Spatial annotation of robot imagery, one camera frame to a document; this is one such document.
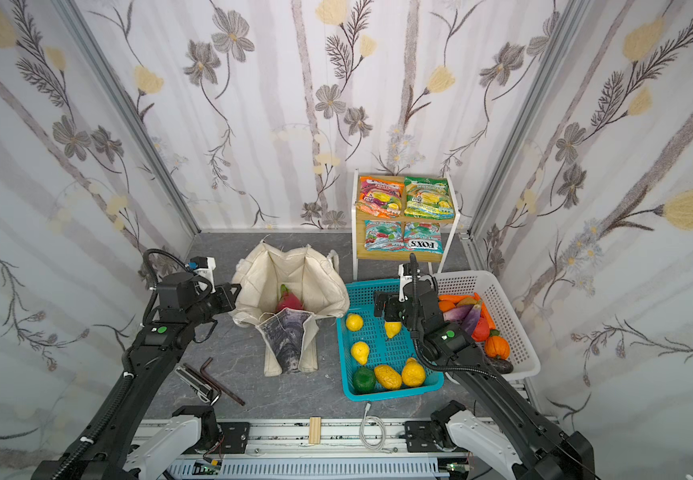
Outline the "yellow lemon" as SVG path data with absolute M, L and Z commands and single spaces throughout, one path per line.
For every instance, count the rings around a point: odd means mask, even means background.
M 363 341 L 355 342 L 350 348 L 351 357 L 360 366 L 366 366 L 369 359 L 370 349 L 367 343 Z
M 402 323 L 401 322 L 385 322 L 384 323 L 384 331 L 387 339 L 392 339 L 395 336 L 398 336 L 402 330 Z
M 357 313 L 350 313 L 346 317 L 346 328 L 350 332 L 358 332 L 364 326 L 363 318 Z

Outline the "pink dragon fruit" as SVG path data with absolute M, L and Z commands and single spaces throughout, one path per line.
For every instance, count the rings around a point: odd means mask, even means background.
M 304 304 L 286 284 L 282 284 L 280 285 L 280 300 L 278 300 L 278 305 L 276 305 L 276 313 L 286 309 L 304 310 Z

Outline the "cream canvas grocery bag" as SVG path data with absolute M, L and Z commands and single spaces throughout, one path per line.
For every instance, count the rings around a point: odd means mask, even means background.
M 262 241 L 238 262 L 232 282 L 240 286 L 232 320 L 262 334 L 264 375 L 318 370 L 318 321 L 349 308 L 338 254 L 310 246 L 284 251 Z

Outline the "orange candy bag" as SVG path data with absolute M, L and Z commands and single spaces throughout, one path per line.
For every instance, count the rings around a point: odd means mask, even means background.
M 403 185 L 399 182 L 361 176 L 358 179 L 355 207 L 378 218 L 394 218 L 402 214 Z

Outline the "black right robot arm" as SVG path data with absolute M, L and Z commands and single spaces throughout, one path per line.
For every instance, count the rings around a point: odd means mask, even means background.
M 566 434 L 537 411 L 490 365 L 481 347 L 458 324 L 444 319 L 434 279 L 411 256 L 399 270 L 396 294 L 377 292 L 374 314 L 407 328 L 419 363 L 449 374 L 491 416 L 479 421 L 451 402 L 439 410 L 438 428 L 451 446 L 464 449 L 505 479 L 593 479 L 591 443 Z

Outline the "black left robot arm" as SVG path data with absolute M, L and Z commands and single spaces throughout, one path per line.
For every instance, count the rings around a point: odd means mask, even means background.
M 176 369 L 196 329 L 216 325 L 216 316 L 236 309 L 242 288 L 214 281 L 216 260 L 198 256 L 156 279 L 142 328 L 122 353 L 122 374 L 77 440 L 57 460 L 40 462 L 36 479 L 158 479 L 190 450 L 220 441 L 209 407 L 176 412 L 142 444 L 134 436 L 166 377 Z

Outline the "Fox's candy bag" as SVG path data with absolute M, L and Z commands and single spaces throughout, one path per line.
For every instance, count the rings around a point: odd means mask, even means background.
M 435 222 L 407 222 L 404 225 L 403 241 L 408 251 L 442 254 L 440 225 Z

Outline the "teal red candy bag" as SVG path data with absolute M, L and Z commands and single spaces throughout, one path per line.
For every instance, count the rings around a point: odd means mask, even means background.
M 404 250 L 403 230 L 400 222 L 365 220 L 364 228 L 364 248 L 367 251 Z

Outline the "green candy bag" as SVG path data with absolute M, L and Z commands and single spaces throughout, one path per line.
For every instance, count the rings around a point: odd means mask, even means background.
M 455 216 L 449 185 L 442 178 L 404 178 L 406 216 L 448 220 Z

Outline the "orange fruit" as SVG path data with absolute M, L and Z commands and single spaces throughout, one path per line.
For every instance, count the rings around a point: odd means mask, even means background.
M 456 304 L 452 301 L 440 300 L 440 302 L 438 302 L 438 307 L 442 313 L 445 313 L 456 308 Z

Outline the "orange carrot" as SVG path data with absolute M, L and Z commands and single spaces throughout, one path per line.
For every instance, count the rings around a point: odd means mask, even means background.
M 456 304 L 456 306 L 458 306 L 459 304 L 467 305 L 474 304 L 474 302 L 478 303 L 480 305 L 480 316 L 484 317 L 488 321 L 491 329 L 496 329 L 495 322 L 493 321 L 486 305 L 484 304 L 484 301 L 478 294 L 474 293 L 471 295 L 440 295 L 438 297 L 438 302 L 440 302 L 440 300 L 452 301 Z

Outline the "purple eggplant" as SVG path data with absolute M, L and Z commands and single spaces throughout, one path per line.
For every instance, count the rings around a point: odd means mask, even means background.
M 481 305 L 458 305 L 444 312 L 443 318 L 447 322 L 459 325 L 466 334 L 474 337 L 475 330 L 478 324 L 480 324 Z

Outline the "yellow pear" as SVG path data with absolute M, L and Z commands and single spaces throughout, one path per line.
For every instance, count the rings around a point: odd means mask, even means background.
M 426 371 L 415 358 L 408 358 L 401 372 L 401 380 L 408 388 L 418 388 L 426 380 Z

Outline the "red pepper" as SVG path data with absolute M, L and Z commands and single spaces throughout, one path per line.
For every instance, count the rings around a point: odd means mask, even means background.
M 486 342 L 487 338 L 490 336 L 490 325 L 488 321 L 482 317 L 477 322 L 471 337 L 475 342 Z

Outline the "teal plastic basket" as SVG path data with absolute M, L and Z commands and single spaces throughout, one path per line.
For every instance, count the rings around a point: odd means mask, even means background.
M 356 394 L 352 385 L 352 375 L 360 365 L 351 357 L 350 348 L 358 341 L 368 344 L 370 349 L 366 366 L 371 370 L 378 365 L 388 365 L 397 373 L 401 373 L 408 358 L 416 358 L 415 350 L 408 331 L 402 328 L 400 334 L 392 339 L 387 339 L 384 331 L 384 321 L 373 316 L 373 294 L 376 291 L 396 293 L 399 287 L 397 279 L 382 279 L 358 281 L 346 284 L 349 297 L 349 309 L 347 313 L 336 321 L 336 333 L 338 334 L 338 353 L 340 354 L 340 371 L 342 372 L 342 389 L 344 395 L 351 401 L 382 401 L 411 396 L 418 396 L 428 392 L 440 390 L 444 384 L 444 376 L 440 372 L 426 369 L 426 380 L 418 388 L 408 388 L 404 385 L 400 390 L 389 391 L 376 383 L 374 392 L 370 394 Z M 350 332 L 346 328 L 346 317 L 350 313 L 359 314 L 364 320 L 362 330 Z

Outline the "yellow oval mango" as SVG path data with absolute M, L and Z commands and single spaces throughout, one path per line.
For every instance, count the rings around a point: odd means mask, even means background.
M 400 390 L 403 382 L 401 375 L 388 365 L 378 365 L 373 370 L 378 384 L 385 390 Z

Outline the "small orange pumpkin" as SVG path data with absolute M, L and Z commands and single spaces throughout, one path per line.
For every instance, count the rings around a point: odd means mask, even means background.
M 508 341 L 495 330 L 492 330 L 490 336 L 485 340 L 484 353 L 489 358 L 508 360 L 511 349 Z

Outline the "dark allen key tools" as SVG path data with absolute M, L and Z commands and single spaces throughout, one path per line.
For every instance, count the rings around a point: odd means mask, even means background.
M 208 367 L 212 365 L 212 362 L 214 362 L 214 358 L 208 357 L 198 369 L 184 362 L 176 365 L 174 371 L 185 384 L 192 388 L 198 399 L 205 404 L 214 406 L 222 397 L 228 397 L 240 406 L 246 405 L 246 402 L 238 394 L 235 394 L 208 372 Z

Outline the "white wooden shelf rack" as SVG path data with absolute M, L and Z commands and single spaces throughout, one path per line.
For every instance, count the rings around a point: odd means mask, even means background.
M 364 248 L 365 241 L 365 225 L 364 222 L 368 220 L 378 220 L 378 217 L 370 216 L 365 212 L 358 210 L 355 206 L 355 202 L 358 198 L 359 188 L 360 188 L 360 178 L 362 176 L 375 177 L 382 181 L 387 182 L 404 182 L 404 176 L 386 176 L 379 175 L 378 173 L 368 173 L 362 172 L 359 169 L 354 169 L 351 172 L 351 203 L 350 208 L 350 232 L 351 232 L 351 264 L 352 264 L 352 279 L 354 281 L 358 280 L 358 266 L 360 260 L 368 261 L 393 261 L 400 262 L 406 261 L 409 253 L 407 251 L 368 251 Z M 445 262 L 448 258 L 450 248 L 452 246 L 453 238 L 458 230 L 458 225 L 461 220 L 461 213 L 459 212 L 459 201 L 456 198 L 456 191 L 454 189 L 452 180 L 450 176 L 446 174 L 444 176 L 445 182 L 448 185 L 448 190 L 451 195 L 451 203 L 454 210 L 454 218 L 452 219 L 442 219 L 442 220 L 429 220 L 424 219 L 424 222 L 437 223 L 441 226 L 442 230 L 447 229 L 446 244 L 444 245 L 444 250 L 442 254 L 435 254 L 429 252 L 418 252 L 416 253 L 416 258 L 419 262 L 425 262 L 428 265 L 428 270 L 430 274 L 438 274 L 443 271 Z

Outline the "white plastic basket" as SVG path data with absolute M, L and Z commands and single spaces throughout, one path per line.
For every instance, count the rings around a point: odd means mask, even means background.
M 496 329 L 510 346 L 509 361 L 514 370 L 507 381 L 521 381 L 536 376 L 541 365 L 521 321 L 512 308 L 496 277 L 487 271 L 458 271 L 435 274 L 440 294 L 478 294 L 491 315 Z

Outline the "small wooden block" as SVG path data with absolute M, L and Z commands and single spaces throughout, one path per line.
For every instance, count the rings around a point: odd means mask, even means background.
M 320 445 L 322 443 L 322 418 L 310 417 L 310 427 L 308 427 L 308 444 Z

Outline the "aluminium rail frame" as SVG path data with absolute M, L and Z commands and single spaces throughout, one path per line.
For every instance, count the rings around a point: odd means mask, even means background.
M 274 450 L 298 451 L 302 455 L 343 455 L 354 457 L 357 454 L 428 453 L 451 455 L 459 447 L 451 446 L 438 428 L 441 415 L 435 412 L 427 421 L 396 420 L 383 421 L 370 415 L 362 420 L 325 422 L 322 420 L 322 443 L 308 444 L 310 420 L 296 425 L 274 425 L 272 422 L 218 422 L 220 441 L 212 447 L 196 445 L 199 454 L 222 455 L 260 454 L 260 447 L 267 445 Z

